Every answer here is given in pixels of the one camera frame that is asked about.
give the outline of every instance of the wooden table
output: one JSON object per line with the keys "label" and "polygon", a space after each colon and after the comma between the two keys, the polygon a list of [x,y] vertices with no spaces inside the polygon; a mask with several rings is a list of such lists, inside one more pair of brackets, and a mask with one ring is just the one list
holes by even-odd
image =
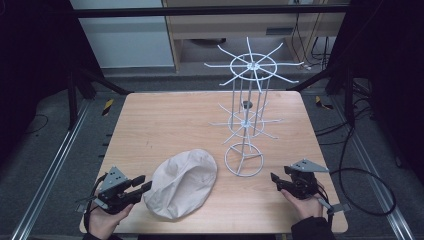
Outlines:
{"label": "wooden table", "polygon": [[[288,233],[297,222],[290,203],[276,190],[270,172],[290,180],[283,166],[307,158],[326,166],[312,129],[302,98],[298,92],[269,91],[264,120],[265,132],[278,137],[259,135],[252,144],[264,156],[263,169],[253,177],[238,177],[231,173],[224,155],[230,145],[241,142],[232,138],[227,126],[212,126],[210,122],[226,122],[230,114],[219,104],[231,109],[231,92],[133,93],[122,108],[113,137],[101,166],[99,176],[116,165],[133,179],[146,175],[149,181],[156,168],[168,158],[195,148],[208,151],[218,165],[218,176],[205,204],[177,221],[165,221],[154,216],[143,200],[136,204],[130,216],[115,232],[170,233]],[[330,202],[338,203],[328,173],[316,173],[324,185]],[[334,232],[347,230],[343,213],[336,213]]]}

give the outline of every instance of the person's left hand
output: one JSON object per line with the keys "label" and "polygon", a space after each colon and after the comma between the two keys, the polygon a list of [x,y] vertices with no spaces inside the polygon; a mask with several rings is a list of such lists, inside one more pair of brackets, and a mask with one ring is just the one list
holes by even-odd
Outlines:
{"label": "person's left hand", "polygon": [[93,204],[88,224],[88,232],[99,239],[108,239],[113,231],[115,231],[119,222],[130,214],[133,206],[133,204],[130,204],[121,212],[111,215],[103,211],[96,204]]}

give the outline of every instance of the white fabric hat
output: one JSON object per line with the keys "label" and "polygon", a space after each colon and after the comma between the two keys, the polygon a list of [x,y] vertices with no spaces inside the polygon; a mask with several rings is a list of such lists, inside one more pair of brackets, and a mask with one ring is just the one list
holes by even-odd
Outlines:
{"label": "white fabric hat", "polygon": [[215,183],[217,166],[202,149],[182,152],[163,162],[152,176],[152,188],[143,194],[153,213],[177,219],[201,207]]}

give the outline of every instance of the hand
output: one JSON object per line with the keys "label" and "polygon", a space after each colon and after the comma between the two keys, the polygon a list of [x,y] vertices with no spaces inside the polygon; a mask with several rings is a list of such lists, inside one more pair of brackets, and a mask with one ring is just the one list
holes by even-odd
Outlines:
{"label": "hand", "polygon": [[115,228],[118,226],[119,222],[130,214],[133,206],[133,204],[130,204],[121,212],[115,215],[111,215],[103,211],[96,204],[93,204],[91,208],[92,211],[90,213],[88,231],[91,233],[91,235],[99,239],[108,239],[110,235],[112,235],[113,231],[115,231]]}
{"label": "hand", "polygon": [[285,189],[282,189],[281,193],[296,209],[299,220],[309,217],[322,217],[323,206],[320,202],[318,202],[317,197],[319,196],[299,200]]}

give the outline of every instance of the display stand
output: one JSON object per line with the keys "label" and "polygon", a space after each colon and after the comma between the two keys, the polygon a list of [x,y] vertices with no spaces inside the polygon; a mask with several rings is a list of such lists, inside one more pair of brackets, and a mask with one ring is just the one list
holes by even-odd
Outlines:
{"label": "display stand", "polygon": [[[264,134],[270,138],[277,139],[278,137],[272,136],[264,131],[265,123],[281,122],[283,119],[264,120],[265,107],[268,104],[266,101],[269,90],[269,83],[272,77],[282,79],[289,83],[298,83],[277,74],[278,66],[299,66],[301,63],[277,63],[271,58],[271,55],[281,48],[282,43],[272,50],[267,55],[252,52],[250,47],[249,38],[246,38],[247,47],[249,52],[236,56],[218,45],[218,48],[233,57],[229,65],[210,65],[207,67],[216,68],[229,68],[234,77],[227,82],[220,84],[225,86],[233,83],[233,95],[231,103],[231,111],[219,106],[230,114],[228,122],[226,123],[210,123],[211,125],[227,125],[232,132],[231,136],[227,138],[223,144],[227,143],[230,139],[237,136],[242,139],[241,142],[231,145],[225,153],[225,164],[233,174],[242,177],[250,177],[258,174],[264,164],[264,157],[262,152],[252,144],[252,138],[260,134]],[[240,80],[240,89],[236,89],[236,80]],[[244,87],[244,82],[248,82],[248,88]],[[253,99],[256,97],[256,105],[253,104]],[[243,167],[245,160],[258,160],[257,164],[249,167]]]}

